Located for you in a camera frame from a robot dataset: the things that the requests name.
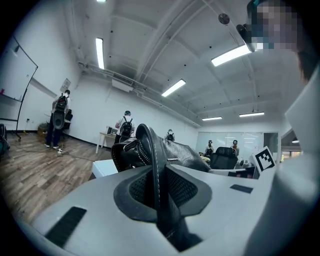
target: wooden floor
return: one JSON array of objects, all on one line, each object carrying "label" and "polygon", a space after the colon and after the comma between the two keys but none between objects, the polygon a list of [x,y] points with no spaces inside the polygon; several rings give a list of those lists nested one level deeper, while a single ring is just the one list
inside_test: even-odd
[{"label": "wooden floor", "polygon": [[109,150],[96,154],[96,146],[68,137],[59,145],[70,155],[57,156],[36,133],[20,135],[18,142],[8,134],[11,148],[0,161],[0,191],[12,214],[27,223],[88,181],[94,161],[111,159]]}]

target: black backpack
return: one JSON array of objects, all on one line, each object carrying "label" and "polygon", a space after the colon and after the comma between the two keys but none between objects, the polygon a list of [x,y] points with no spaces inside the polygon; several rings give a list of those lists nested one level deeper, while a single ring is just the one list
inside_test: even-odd
[{"label": "black backpack", "polygon": [[123,116],[125,122],[121,126],[120,135],[130,137],[131,136],[131,130],[132,130],[132,118],[130,121],[127,121],[126,117]]},{"label": "black backpack", "polygon": [[166,139],[167,139],[168,141],[173,142],[173,141],[174,141],[174,133],[169,134],[169,132],[168,132],[168,135],[167,135]]},{"label": "black backpack", "polygon": [[66,97],[63,93],[61,93],[61,96],[55,103],[55,110],[58,112],[65,112],[66,106],[68,104],[68,98],[69,96]]}]

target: jeans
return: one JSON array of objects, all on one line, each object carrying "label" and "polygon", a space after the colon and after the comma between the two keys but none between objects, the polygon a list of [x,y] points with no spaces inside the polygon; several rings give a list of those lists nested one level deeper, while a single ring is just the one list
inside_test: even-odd
[{"label": "jeans", "polygon": [[54,131],[53,146],[57,147],[58,146],[58,142],[60,140],[60,135],[61,135],[62,129],[60,129],[60,130],[55,129],[54,130],[53,117],[54,117],[54,114],[51,114],[50,123],[49,123],[49,129],[48,129],[48,133],[46,135],[46,144],[49,145],[49,146],[51,145],[52,134],[53,134],[53,131]]}]

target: window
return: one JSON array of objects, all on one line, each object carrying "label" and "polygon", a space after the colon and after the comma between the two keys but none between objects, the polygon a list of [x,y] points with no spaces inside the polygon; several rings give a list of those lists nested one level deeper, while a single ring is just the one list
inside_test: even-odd
[{"label": "window", "polygon": [[301,151],[282,151],[281,162],[289,158],[295,158],[297,156],[300,156],[300,154]]}]

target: white desk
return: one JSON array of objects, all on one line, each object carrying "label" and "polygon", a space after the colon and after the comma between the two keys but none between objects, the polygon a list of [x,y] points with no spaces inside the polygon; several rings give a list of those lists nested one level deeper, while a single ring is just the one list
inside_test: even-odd
[{"label": "white desk", "polygon": [[95,161],[92,164],[92,173],[96,178],[101,178],[111,174],[117,174],[118,170],[112,159],[102,160],[102,161]]},{"label": "white desk", "polygon": [[108,138],[112,138],[112,139],[116,139],[116,135],[112,135],[112,134],[108,134],[106,132],[100,132],[99,135],[99,139],[98,139],[98,143],[96,144],[96,149],[95,149],[95,153],[98,154],[98,150],[99,150],[99,145],[100,145],[100,141],[101,141],[101,137],[103,136],[103,142],[101,144],[101,148],[104,146],[105,142],[106,142],[106,137]]}]

